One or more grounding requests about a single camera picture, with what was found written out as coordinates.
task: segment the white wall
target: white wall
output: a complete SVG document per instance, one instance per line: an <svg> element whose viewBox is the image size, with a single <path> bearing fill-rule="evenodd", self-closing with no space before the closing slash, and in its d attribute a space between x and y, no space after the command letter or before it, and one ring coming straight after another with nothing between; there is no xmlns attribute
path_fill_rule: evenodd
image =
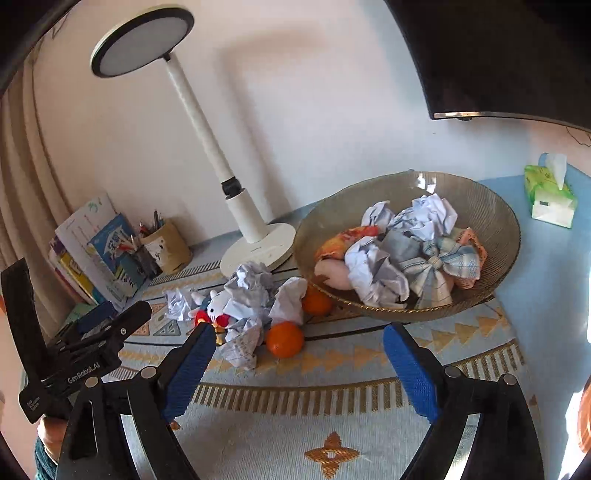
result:
<svg viewBox="0 0 591 480"><path fill-rule="evenodd" d="M163 61L114 79L95 44L154 0L83 0L35 70L57 176L78 207L105 189L131 221L154 208L190 243L236 229ZM544 151L586 168L564 127L507 119L431 121L383 0L186 0L177 47L236 175L270 220L373 176L408 168L474 179L522 173Z"/></svg>
<svg viewBox="0 0 591 480"><path fill-rule="evenodd" d="M0 312L0 393L4 408L0 432L29 478L35 477L34 448L37 426L31 425L18 403L21 391L22 363L14 346L8 319Z"/></svg>

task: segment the book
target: book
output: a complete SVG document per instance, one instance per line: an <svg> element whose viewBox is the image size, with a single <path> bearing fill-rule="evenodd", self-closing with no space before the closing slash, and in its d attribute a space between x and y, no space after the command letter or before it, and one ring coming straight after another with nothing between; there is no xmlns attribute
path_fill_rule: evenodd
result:
<svg viewBox="0 0 591 480"><path fill-rule="evenodd" d="M91 249L100 256L128 297L132 297L145 280L145 275L129 256L129 252L135 250L131 241L133 234L133 229L120 213L87 246L87 251Z"/></svg>
<svg viewBox="0 0 591 480"><path fill-rule="evenodd" d="M100 256L87 249L90 240L116 215L109 197L104 193L75 211L57 227L56 235L97 291L121 312L127 300L125 292Z"/></svg>
<svg viewBox="0 0 591 480"><path fill-rule="evenodd" d="M76 281L68 275L66 269L60 264L59 258L56 255L54 249L50 248L49 253L47 254L47 258L49 259L49 263L53 267L54 272L57 275L57 278L60 280L63 287L67 290L76 303L81 301L85 301L88 304L94 305L95 301L91 297L89 297L84 290L76 283Z"/></svg>
<svg viewBox="0 0 591 480"><path fill-rule="evenodd" d="M87 298L91 299L91 302L95 305L101 304L105 301L104 296L101 295L84 272L80 269L76 261L72 258L64 244L61 243L58 237L54 237L49 242L51 250L55 253L59 266L66 271L68 277L70 277L74 283L84 292Z"/></svg>

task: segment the red plush nose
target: red plush nose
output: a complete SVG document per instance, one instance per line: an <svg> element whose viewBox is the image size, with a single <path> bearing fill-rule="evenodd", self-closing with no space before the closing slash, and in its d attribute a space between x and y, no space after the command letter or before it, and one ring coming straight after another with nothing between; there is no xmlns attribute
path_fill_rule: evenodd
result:
<svg viewBox="0 0 591 480"><path fill-rule="evenodd" d="M230 323L230 316L227 313L224 313L223 315L220 315L216 318L216 323L220 327L226 328L228 326L228 323Z"/></svg>

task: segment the geometric pattern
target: geometric pattern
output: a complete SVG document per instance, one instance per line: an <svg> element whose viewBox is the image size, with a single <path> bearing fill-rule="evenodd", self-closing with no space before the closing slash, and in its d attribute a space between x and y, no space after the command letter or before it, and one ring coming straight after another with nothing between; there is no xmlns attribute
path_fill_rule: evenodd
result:
<svg viewBox="0 0 591 480"><path fill-rule="evenodd" d="M129 360L143 361L150 365L158 365L164 358L164 356L124 351L119 354L127 356ZM382 352L374 359L380 359L381 354ZM284 360L275 361L278 370L282 362ZM520 365L525 365L525 361L514 339L487 352L453 362L451 365L458 367L467 377L496 381L502 374L517 372ZM214 359L209 368L222 371L233 367L226 361ZM138 371L138 369L119 367L111 372L111 375L118 380L127 380L135 376ZM369 414L408 405L408 399L398 377L319 387L256 387L201 382L193 402L221 410L288 416Z"/></svg>
<svg viewBox="0 0 591 480"><path fill-rule="evenodd" d="M164 325L160 330L154 333L154 336L178 336L181 334L181 329L176 320L171 320Z"/></svg>
<svg viewBox="0 0 591 480"><path fill-rule="evenodd" d="M180 280L181 278L192 277L194 275L208 272L210 270L215 270L216 268L220 267L220 261L210 262L208 264L199 265L198 267L193 268L185 268L178 273L174 273L171 275L159 275L155 279L153 279L149 287L153 287L155 285L160 285L162 283L168 283L169 281Z"/></svg>
<svg viewBox="0 0 591 480"><path fill-rule="evenodd" d="M188 280L183 281L175 281L170 284L166 285L166 290L175 290L176 288L183 288L187 286L192 286L196 283L196 281L203 284L215 285L215 284L223 284L226 281L226 277L222 275L222 272L219 270L213 270L211 272L206 272L198 275L194 275L190 277ZM163 288L161 286L153 286L148 287L142 293L142 300L147 300L155 297L161 297L163 293Z"/></svg>
<svg viewBox="0 0 591 480"><path fill-rule="evenodd" d="M333 478L342 462L350 462L359 456L357 450L342 446L339 434L331 433L324 441L324 447L304 452L310 460L318 462L324 478Z"/></svg>
<svg viewBox="0 0 591 480"><path fill-rule="evenodd" d="M138 328L132 335L150 336L150 325L149 322L144 323Z"/></svg>
<svg viewBox="0 0 591 480"><path fill-rule="evenodd" d="M432 344L433 350L439 353L454 339L457 339L462 345L465 345L476 333L480 333L483 337L488 337L497 326L509 328L509 321L507 320L505 312L503 312L502 308L495 308L494 311L496 313L496 318L485 316L476 317L478 327L456 322L454 325L455 332L444 332L442 330L432 329L432 340L426 338L415 338L415 341L419 346L425 348L431 346Z"/></svg>
<svg viewBox="0 0 591 480"><path fill-rule="evenodd" d="M150 304L150 308L152 308L152 315L155 315L156 313L158 313L166 305L167 305L166 302L165 303L152 303L152 304Z"/></svg>

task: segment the plaid bow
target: plaid bow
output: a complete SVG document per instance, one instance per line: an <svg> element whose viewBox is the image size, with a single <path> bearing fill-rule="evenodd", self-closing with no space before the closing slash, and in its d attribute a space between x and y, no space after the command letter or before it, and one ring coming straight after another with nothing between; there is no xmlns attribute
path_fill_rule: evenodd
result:
<svg viewBox="0 0 591 480"><path fill-rule="evenodd" d="M424 242L423 254L426 259L417 257L400 263L410 289L418 295L415 308L440 307L452 302L451 287L444 272L452 277L480 278L480 260L470 245L462 246L443 236Z"/></svg>

